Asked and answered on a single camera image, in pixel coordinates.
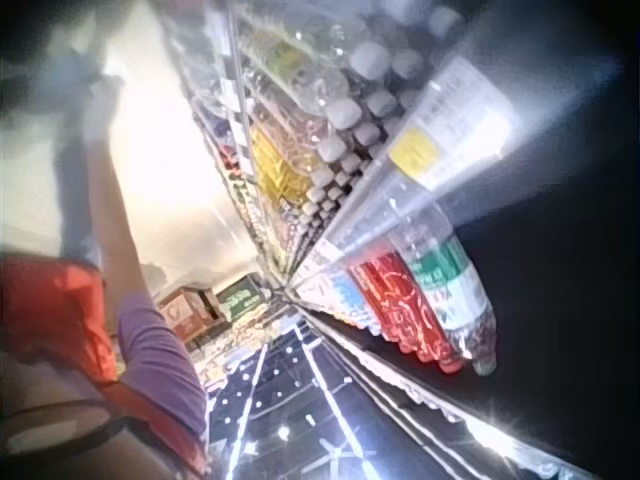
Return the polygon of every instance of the white bottle cap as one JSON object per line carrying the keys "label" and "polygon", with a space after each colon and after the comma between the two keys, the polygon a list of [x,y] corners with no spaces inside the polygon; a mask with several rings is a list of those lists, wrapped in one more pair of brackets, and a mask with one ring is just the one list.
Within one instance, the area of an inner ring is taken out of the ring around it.
{"label": "white bottle cap", "polygon": [[338,135],[331,135],[318,143],[318,154],[327,163],[335,162],[347,153],[347,144]]}
{"label": "white bottle cap", "polygon": [[454,27],[463,22],[462,15],[448,7],[436,7],[429,17],[427,28],[429,33],[443,41],[453,31]]}
{"label": "white bottle cap", "polygon": [[375,123],[365,122],[353,131],[353,136],[360,145],[368,147],[380,138],[380,129]]}
{"label": "white bottle cap", "polygon": [[398,95],[398,100],[400,100],[400,105],[402,105],[402,108],[404,108],[405,110],[409,110],[411,107],[413,107],[416,103],[416,100],[418,100],[418,97],[420,96],[420,90],[416,90],[416,89],[410,89],[410,90],[405,90],[404,92],[401,92]]}
{"label": "white bottle cap", "polygon": [[400,117],[389,117],[382,123],[382,128],[387,132],[387,135],[392,137],[398,131],[401,121]]}
{"label": "white bottle cap", "polygon": [[395,54],[391,68],[403,80],[412,80],[422,73],[424,59],[415,50],[407,48]]}
{"label": "white bottle cap", "polygon": [[391,64],[391,55],[376,42],[364,42],[358,45],[349,57],[349,65],[361,77],[380,80]]}
{"label": "white bottle cap", "polygon": [[390,113],[398,103],[396,98],[384,88],[369,95],[366,102],[371,113],[378,118],[382,118]]}
{"label": "white bottle cap", "polygon": [[427,18],[431,4],[431,0],[385,0],[382,7],[399,23],[415,25]]}
{"label": "white bottle cap", "polygon": [[340,187],[333,187],[331,190],[329,190],[329,192],[327,192],[327,197],[329,197],[331,200],[337,200],[342,195],[344,195],[344,192]]}
{"label": "white bottle cap", "polygon": [[329,167],[320,167],[311,174],[311,181],[316,187],[326,187],[333,180],[333,172]]}
{"label": "white bottle cap", "polygon": [[350,98],[337,100],[329,105],[325,113],[331,124],[338,130],[353,127],[362,116],[362,109]]}
{"label": "white bottle cap", "polygon": [[375,160],[382,151],[383,147],[384,145],[381,143],[376,143],[374,146],[369,147],[369,155],[371,155],[371,158]]}
{"label": "white bottle cap", "polygon": [[351,174],[358,169],[359,163],[360,157],[358,157],[355,153],[350,153],[340,161],[340,166],[345,172]]}
{"label": "white bottle cap", "polygon": [[351,180],[351,175],[345,172],[338,172],[336,175],[336,183],[341,187],[344,187]]}
{"label": "white bottle cap", "polygon": [[313,203],[320,203],[320,201],[325,197],[326,192],[322,188],[313,187],[307,190],[307,198],[311,200]]}
{"label": "white bottle cap", "polygon": [[302,206],[302,211],[305,213],[305,215],[312,216],[318,210],[320,210],[320,207],[312,202],[307,202]]}
{"label": "white bottle cap", "polygon": [[325,200],[324,202],[322,202],[322,209],[326,210],[327,212],[335,207],[336,202],[334,202],[333,200]]}

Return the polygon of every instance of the tiled floor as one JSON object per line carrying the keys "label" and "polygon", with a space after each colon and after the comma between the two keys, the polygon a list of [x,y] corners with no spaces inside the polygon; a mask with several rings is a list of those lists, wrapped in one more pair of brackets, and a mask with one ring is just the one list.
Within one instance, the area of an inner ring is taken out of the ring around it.
{"label": "tiled floor", "polygon": [[[87,32],[91,20],[71,35],[73,45],[81,49]],[[150,289],[159,293],[190,282],[221,289],[255,271],[255,248],[191,119],[160,25],[146,2],[134,2],[107,40],[106,52],[105,69],[125,80],[111,149]],[[53,132],[61,123],[52,114],[20,113],[3,124],[4,249],[60,251],[63,220]],[[72,195],[77,205],[86,201],[81,188]]]}

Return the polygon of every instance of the yellow price tag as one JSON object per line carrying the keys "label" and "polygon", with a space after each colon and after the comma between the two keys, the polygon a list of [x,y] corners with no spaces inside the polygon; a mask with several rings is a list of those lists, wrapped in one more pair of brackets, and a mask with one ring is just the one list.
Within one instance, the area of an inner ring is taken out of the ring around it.
{"label": "yellow price tag", "polygon": [[419,178],[440,159],[440,152],[422,130],[411,127],[391,147],[389,156],[407,176],[419,181]]}

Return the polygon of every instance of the purple sleeve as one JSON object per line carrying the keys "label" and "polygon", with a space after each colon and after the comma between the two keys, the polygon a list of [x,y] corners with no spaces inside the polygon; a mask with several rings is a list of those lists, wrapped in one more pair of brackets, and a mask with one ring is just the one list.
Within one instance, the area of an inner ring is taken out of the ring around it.
{"label": "purple sleeve", "polygon": [[147,293],[118,308],[118,341],[127,368],[120,381],[171,412],[199,437],[206,396],[189,354]]}

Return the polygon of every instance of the hand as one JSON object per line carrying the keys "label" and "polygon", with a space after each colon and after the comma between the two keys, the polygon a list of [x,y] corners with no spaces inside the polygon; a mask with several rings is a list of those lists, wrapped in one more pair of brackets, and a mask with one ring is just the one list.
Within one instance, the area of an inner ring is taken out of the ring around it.
{"label": "hand", "polygon": [[122,87],[119,77],[103,77],[91,88],[91,97],[84,114],[83,136],[86,144],[104,142],[109,133],[109,125],[118,105],[118,95]]}

